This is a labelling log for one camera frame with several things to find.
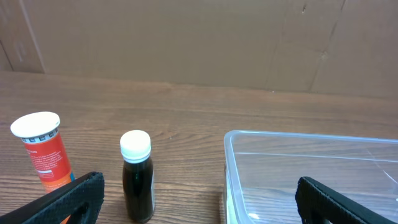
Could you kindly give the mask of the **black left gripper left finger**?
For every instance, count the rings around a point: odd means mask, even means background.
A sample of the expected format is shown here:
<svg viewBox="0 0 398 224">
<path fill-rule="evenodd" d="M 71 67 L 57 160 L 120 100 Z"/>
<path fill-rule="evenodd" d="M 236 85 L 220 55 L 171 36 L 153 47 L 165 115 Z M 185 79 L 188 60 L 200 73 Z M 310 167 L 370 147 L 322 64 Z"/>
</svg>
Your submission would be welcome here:
<svg viewBox="0 0 398 224">
<path fill-rule="evenodd" d="M 1 223 L 95 223 L 104 202 L 104 177 L 89 172 L 1 216 Z"/>
</svg>

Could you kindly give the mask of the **orange vitamin tube white cap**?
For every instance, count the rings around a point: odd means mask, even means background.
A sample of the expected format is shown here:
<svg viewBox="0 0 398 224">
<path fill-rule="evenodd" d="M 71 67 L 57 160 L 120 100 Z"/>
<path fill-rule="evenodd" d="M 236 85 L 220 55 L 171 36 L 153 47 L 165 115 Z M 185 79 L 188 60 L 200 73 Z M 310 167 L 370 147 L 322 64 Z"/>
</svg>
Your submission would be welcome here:
<svg viewBox="0 0 398 224">
<path fill-rule="evenodd" d="M 75 180 L 58 129 L 58 114 L 41 111 L 24 115 L 10 126 L 20 138 L 47 193 Z"/>
</svg>

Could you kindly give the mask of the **dark syrup bottle white cap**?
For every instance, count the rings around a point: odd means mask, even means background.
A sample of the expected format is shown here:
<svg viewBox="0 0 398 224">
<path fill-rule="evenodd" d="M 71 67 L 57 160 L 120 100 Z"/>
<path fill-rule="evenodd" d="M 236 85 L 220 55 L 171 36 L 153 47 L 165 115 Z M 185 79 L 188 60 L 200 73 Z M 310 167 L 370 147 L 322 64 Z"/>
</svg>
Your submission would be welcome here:
<svg viewBox="0 0 398 224">
<path fill-rule="evenodd" d="M 155 211 L 154 164 L 148 133 L 132 130 L 120 138 L 123 165 L 123 191 L 127 214 L 137 223 L 148 222 Z"/>
</svg>

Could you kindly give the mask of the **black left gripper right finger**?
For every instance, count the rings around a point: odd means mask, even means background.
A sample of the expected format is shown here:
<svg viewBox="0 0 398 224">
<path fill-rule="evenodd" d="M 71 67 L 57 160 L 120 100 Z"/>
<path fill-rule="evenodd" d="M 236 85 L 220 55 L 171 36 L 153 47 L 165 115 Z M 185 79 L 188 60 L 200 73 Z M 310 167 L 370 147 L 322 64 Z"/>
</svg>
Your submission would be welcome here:
<svg viewBox="0 0 398 224">
<path fill-rule="evenodd" d="M 307 176 L 298 180 L 295 201 L 303 224 L 395 224 Z"/>
</svg>

